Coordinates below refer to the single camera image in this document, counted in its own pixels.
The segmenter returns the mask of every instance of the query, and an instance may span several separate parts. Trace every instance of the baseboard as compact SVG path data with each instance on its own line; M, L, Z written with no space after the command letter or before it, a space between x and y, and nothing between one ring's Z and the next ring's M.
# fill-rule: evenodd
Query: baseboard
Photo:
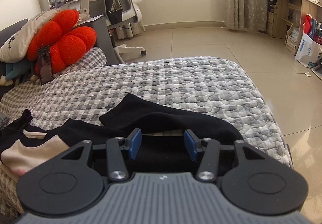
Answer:
M146 31L152 30L166 30L179 28L200 28L200 27L226 27L224 21L191 21L191 22L175 22L163 23L145 26Z

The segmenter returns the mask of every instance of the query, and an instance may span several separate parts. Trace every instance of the white shopping bag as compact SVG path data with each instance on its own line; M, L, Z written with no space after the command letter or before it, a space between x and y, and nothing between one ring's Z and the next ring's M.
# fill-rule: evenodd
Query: white shopping bag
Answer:
M322 45L314 42L307 34L303 32L300 46L295 59L306 68L313 68L321 58Z

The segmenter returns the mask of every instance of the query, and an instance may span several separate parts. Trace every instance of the quilted bedspread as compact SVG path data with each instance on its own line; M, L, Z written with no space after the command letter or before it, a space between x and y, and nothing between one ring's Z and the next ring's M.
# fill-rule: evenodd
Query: quilted bedspread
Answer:
M189 57L104 67L99 48L88 51L43 86L39 80L14 87L0 111L11 120L24 109L31 125L45 130L68 118L100 125L99 117L132 93L169 107L200 112L233 124L249 144L292 166L289 151L262 95L236 63L215 57Z

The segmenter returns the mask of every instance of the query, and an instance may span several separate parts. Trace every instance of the red flower-shaped cushion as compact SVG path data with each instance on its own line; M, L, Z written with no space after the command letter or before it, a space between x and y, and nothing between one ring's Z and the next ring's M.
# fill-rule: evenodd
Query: red flower-shaped cushion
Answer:
M78 18L78 11L73 9L55 15L34 36L28 47L27 59L37 60L37 50L49 45L53 73L60 72L67 65L80 60L84 53L94 46L96 33L90 27L79 27L70 31ZM39 74L38 63L35 70Z

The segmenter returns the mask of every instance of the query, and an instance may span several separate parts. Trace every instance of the smartphone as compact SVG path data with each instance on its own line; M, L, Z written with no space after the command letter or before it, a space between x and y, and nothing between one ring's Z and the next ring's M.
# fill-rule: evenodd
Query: smartphone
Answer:
M41 84L46 84L54 79L52 61L50 58L50 47L44 46L37 51L38 66Z

